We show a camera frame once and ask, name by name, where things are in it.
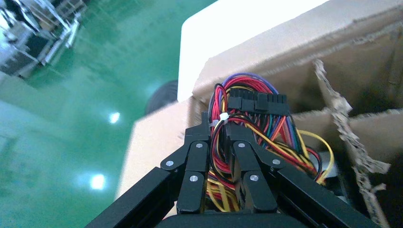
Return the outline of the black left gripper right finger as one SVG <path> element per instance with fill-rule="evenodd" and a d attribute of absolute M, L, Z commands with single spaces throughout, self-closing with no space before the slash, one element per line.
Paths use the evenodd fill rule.
<path fill-rule="evenodd" d="M 374 228 L 376 224 L 284 159 L 257 145 L 253 132 L 225 126 L 237 195 L 248 228 Z"/>

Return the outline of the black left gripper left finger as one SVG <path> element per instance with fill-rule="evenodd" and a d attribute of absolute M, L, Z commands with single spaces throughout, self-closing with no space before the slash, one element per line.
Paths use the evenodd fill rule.
<path fill-rule="evenodd" d="M 176 202 L 179 212 L 203 211 L 209 171 L 210 126 L 207 112 L 201 124 L 185 131 L 184 144 L 87 224 L 88 228 L 154 228 Z"/>

